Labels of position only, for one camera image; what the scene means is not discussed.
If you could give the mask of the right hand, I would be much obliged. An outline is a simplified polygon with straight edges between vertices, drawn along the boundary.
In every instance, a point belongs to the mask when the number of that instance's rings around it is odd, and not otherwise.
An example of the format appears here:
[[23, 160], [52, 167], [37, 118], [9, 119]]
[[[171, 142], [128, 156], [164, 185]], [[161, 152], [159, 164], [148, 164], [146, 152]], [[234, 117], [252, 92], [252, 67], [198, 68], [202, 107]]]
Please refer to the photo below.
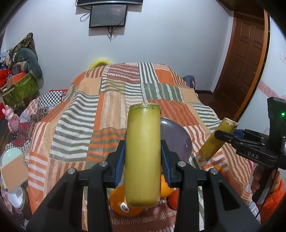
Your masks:
[[[257, 165], [253, 171], [253, 180], [251, 184], [251, 191], [252, 193], [255, 193], [259, 188], [260, 184], [259, 181], [262, 177], [262, 173], [264, 171], [264, 166]], [[273, 193], [279, 188], [280, 181], [281, 181], [281, 174], [279, 171], [275, 174], [275, 170], [272, 171], [272, 178], [274, 179], [274, 183], [272, 185], [272, 188], [270, 190], [270, 193]]]

